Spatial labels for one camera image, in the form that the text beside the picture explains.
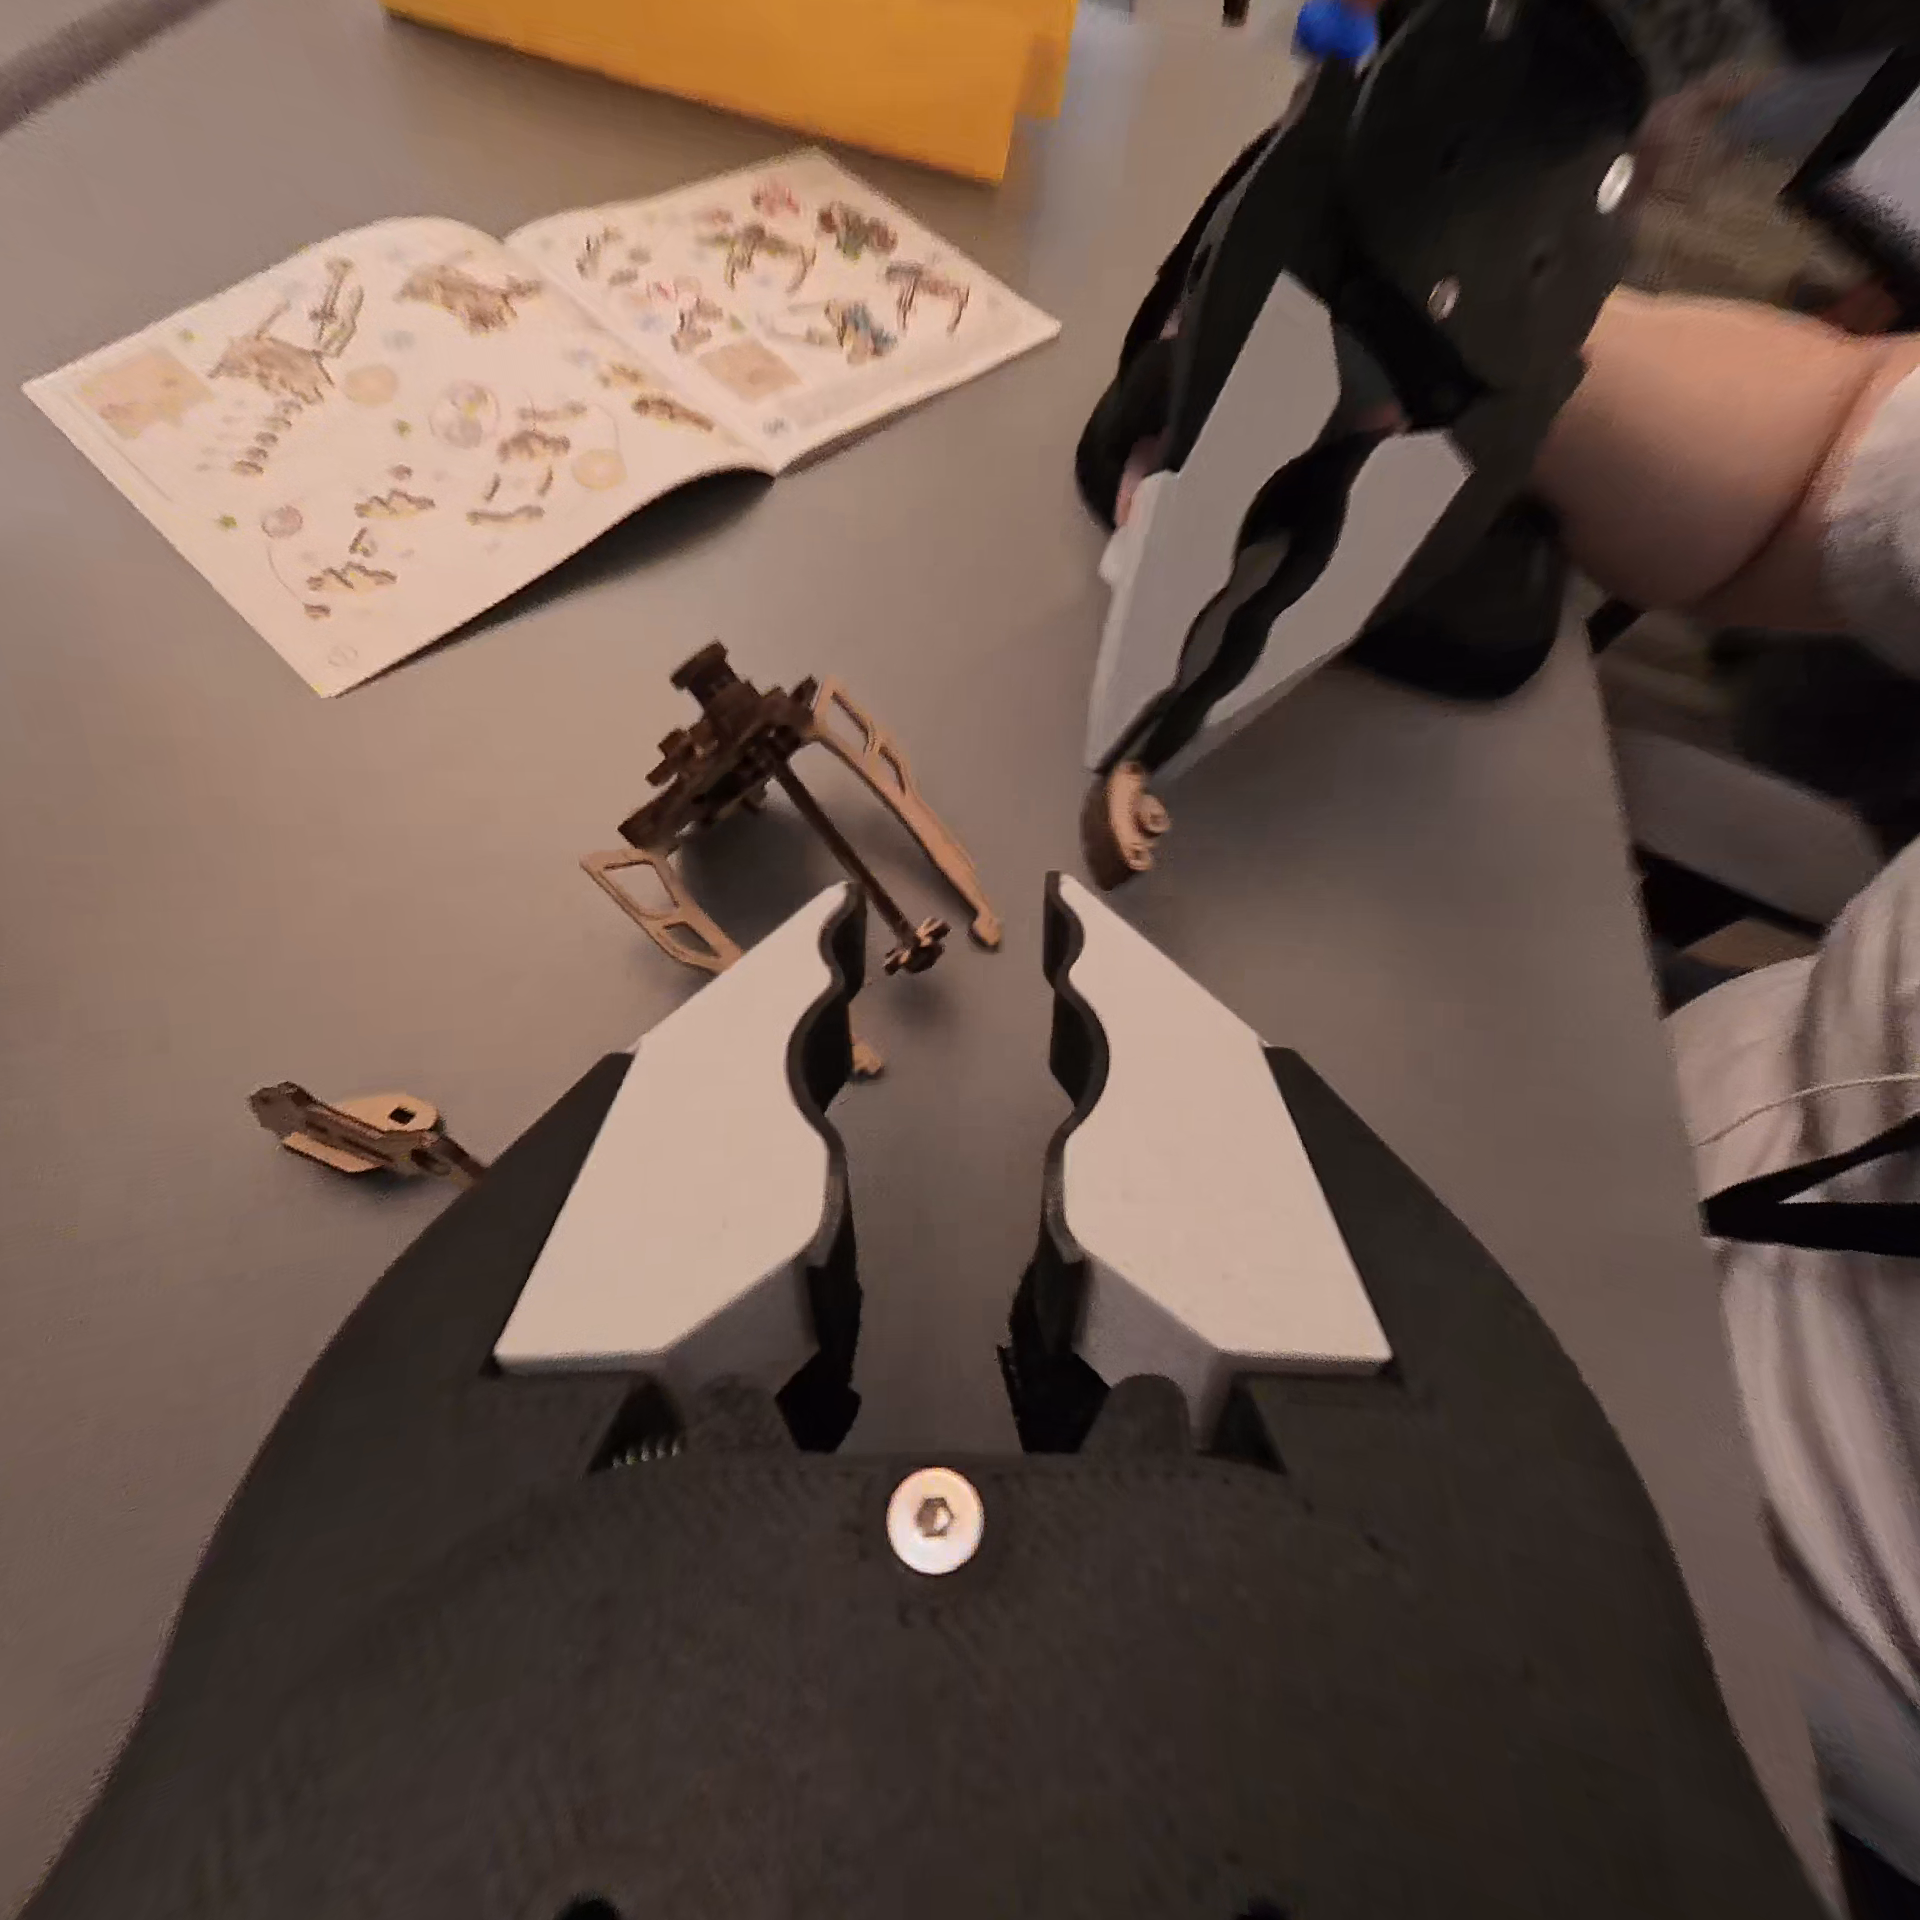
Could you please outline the instruction booklet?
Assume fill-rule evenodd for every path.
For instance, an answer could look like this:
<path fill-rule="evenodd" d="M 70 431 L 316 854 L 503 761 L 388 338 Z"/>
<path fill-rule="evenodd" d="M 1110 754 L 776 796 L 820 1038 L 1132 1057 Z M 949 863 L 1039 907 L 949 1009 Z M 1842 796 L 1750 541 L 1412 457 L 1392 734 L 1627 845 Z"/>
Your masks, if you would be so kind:
<path fill-rule="evenodd" d="M 321 697 L 714 473 L 781 478 L 1059 322 L 824 153 L 331 236 L 21 388 Z"/>

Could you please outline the small round wooden part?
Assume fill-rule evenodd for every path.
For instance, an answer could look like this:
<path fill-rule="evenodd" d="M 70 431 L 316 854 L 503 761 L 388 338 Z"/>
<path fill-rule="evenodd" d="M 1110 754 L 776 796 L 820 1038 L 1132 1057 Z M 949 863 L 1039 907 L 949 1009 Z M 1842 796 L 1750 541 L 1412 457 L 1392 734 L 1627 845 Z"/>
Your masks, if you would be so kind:
<path fill-rule="evenodd" d="M 1145 876 L 1169 823 L 1169 808 L 1154 793 L 1154 773 L 1143 761 L 1119 760 L 1110 769 L 1096 773 L 1078 814 L 1087 884 L 1110 894 L 1133 876 Z"/>

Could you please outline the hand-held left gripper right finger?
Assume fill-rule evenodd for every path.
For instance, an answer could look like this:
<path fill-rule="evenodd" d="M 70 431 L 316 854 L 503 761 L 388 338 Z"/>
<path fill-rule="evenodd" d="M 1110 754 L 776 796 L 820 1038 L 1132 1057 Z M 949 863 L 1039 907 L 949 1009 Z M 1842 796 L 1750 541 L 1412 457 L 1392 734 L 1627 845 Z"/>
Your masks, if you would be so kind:
<path fill-rule="evenodd" d="M 1086 880 L 1046 874 L 1046 1140 L 1000 1380 L 1024 1452 L 1078 1452 L 1133 1376 L 1214 1446 L 1252 1376 L 1376 1376 L 1379 1313 L 1266 1042 Z"/>

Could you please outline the person's right hand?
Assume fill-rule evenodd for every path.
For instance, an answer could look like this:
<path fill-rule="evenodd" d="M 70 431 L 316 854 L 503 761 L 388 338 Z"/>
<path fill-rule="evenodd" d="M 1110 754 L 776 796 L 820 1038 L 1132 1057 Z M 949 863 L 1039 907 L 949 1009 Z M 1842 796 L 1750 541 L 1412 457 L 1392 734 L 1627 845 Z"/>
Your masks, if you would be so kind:
<path fill-rule="evenodd" d="M 1640 612 L 1837 630 L 1820 536 L 1913 338 L 1621 287 L 1534 459 L 1574 568 Z"/>

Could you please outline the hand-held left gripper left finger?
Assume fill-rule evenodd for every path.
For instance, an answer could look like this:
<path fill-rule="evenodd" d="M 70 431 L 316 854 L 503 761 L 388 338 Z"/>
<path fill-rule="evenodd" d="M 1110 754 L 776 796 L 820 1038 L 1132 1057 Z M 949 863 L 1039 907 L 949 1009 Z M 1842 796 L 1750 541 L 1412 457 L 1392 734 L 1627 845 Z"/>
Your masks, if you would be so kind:
<path fill-rule="evenodd" d="M 629 1047 L 493 1366 L 638 1376 L 676 1413 L 763 1389 L 805 1452 L 856 1420 L 844 1145 L 863 894 L 825 884 Z"/>

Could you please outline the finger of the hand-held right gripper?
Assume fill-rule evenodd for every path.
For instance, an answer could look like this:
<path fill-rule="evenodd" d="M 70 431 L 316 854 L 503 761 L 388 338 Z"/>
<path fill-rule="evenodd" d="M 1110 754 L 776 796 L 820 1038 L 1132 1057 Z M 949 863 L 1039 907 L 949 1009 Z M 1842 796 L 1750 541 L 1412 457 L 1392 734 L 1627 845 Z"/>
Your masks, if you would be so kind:
<path fill-rule="evenodd" d="M 1154 765 L 1157 780 L 1173 780 L 1200 765 L 1298 683 L 1348 651 L 1467 473 L 1472 464 L 1449 435 L 1379 440 L 1350 482 L 1326 560 L 1281 612 L 1274 612 L 1243 678 L 1205 708 L 1177 754 Z"/>
<path fill-rule="evenodd" d="M 1235 538 L 1261 489 L 1312 451 L 1338 398 L 1330 320 L 1281 273 L 1233 355 L 1211 415 L 1180 465 L 1145 473 L 1100 574 L 1110 587 L 1086 765 L 1110 765 L 1123 734 L 1180 675 L 1186 630 L 1228 584 Z"/>

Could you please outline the wooden model assembly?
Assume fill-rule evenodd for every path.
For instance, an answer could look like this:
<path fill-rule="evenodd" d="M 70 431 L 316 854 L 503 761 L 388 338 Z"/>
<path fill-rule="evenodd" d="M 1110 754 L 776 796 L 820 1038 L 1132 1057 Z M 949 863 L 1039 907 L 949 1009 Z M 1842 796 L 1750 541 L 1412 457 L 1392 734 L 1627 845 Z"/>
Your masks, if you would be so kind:
<path fill-rule="evenodd" d="M 798 754 L 820 746 L 808 713 L 820 678 L 760 687 L 731 667 L 722 641 L 709 641 L 670 672 L 670 687 L 698 703 L 698 722 L 661 736 L 652 796 L 618 823 L 613 850 L 581 856 L 588 880 L 669 959 L 724 975 L 744 949 L 689 894 L 680 850 L 738 813 L 763 813 L 766 793 L 781 788 L 890 931 L 884 970 L 928 970 L 949 946 L 949 922 L 915 922 L 798 773 Z"/>

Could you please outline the dark wooden bar part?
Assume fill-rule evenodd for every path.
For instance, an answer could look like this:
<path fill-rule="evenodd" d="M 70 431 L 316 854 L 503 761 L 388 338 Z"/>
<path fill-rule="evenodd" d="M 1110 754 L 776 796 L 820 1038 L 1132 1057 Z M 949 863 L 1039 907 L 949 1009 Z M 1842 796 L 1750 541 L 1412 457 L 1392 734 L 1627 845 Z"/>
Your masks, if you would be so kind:
<path fill-rule="evenodd" d="M 261 1084 L 249 1116 L 295 1157 L 342 1175 L 443 1180 L 475 1188 L 489 1164 L 462 1148 L 437 1105 L 413 1091 L 318 1100 L 299 1080 Z"/>

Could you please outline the curved wooden arm part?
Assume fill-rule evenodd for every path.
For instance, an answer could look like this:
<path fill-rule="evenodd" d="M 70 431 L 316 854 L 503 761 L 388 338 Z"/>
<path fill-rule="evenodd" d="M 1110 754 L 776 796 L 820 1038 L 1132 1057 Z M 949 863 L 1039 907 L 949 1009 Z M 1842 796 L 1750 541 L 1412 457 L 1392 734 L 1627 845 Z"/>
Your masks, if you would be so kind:
<path fill-rule="evenodd" d="M 812 736 L 825 746 L 915 840 L 932 874 L 967 907 L 967 938 L 975 949 L 1000 946 L 1000 919 L 986 901 L 967 845 L 928 803 L 906 750 L 884 722 L 876 722 L 838 678 L 820 678 L 812 703 Z"/>

